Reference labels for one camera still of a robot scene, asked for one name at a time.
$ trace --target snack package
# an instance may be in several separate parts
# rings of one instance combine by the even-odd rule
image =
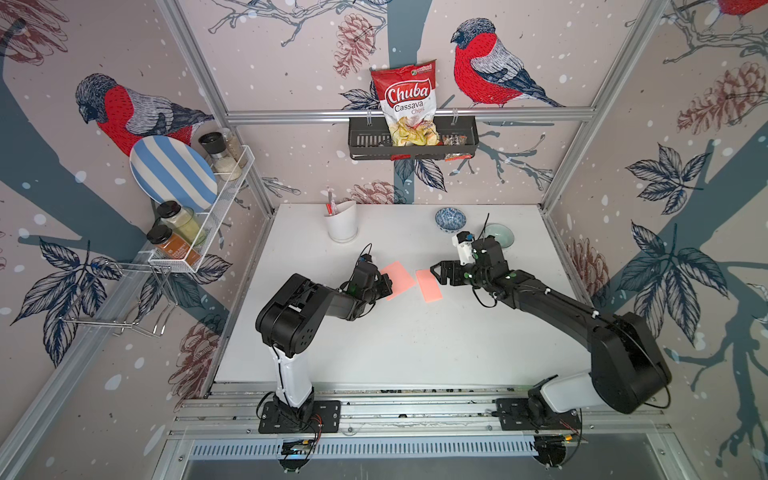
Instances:
[[[437,145],[432,118],[437,110],[435,61],[392,70],[371,71],[392,145]]]

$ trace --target blue striped plate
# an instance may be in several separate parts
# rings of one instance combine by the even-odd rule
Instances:
[[[216,200],[213,171],[192,147],[175,138],[154,135],[136,142],[131,172],[139,187],[159,204],[175,200],[202,212]]]

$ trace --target light green bowl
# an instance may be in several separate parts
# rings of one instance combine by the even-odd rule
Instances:
[[[512,230],[509,230],[504,225],[500,225],[498,223],[491,223],[490,225],[485,227],[485,233],[483,234],[486,237],[488,235],[493,235],[493,237],[496,239],[499,245],[502,246],[502,248],[510,247],[515,242],[515,235],[512,233]]]

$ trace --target blue patterned bowl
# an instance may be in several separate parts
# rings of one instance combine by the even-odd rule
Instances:
[[[467,224],[467,217],[458,208],[446,207],[437,211],[435,223],[446,233],[456,233]]]

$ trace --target white table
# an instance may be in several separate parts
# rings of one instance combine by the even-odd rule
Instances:
[[[434,222],[438,206],[359,205],[359,234],[334,243],[322,204],[280,206],[243,309],[216,374],[216,382],[275,383],[268,347],[254,328],[256,316],[293,273],[335,288],[349,275],[360,250],[373,243],[381,269],[399,261],[417,270],[457,260],[451,235]],[[465,229],[477,234],[485,215],[507,225],[515,243],[505,250],[510,269],[534,274],[573,296],[536,206],[466,205]],[[575,340],[535,316],[499,303],[478,305],[469,286],[440,286],[443,299],[425,303],[419,285],[380,300],[355,322],[326,317],[307,356],[321,389],[481,388],[533,385],[554,374],[588,369],[589,354]],[[490,296],[478,292],[484,303]]]

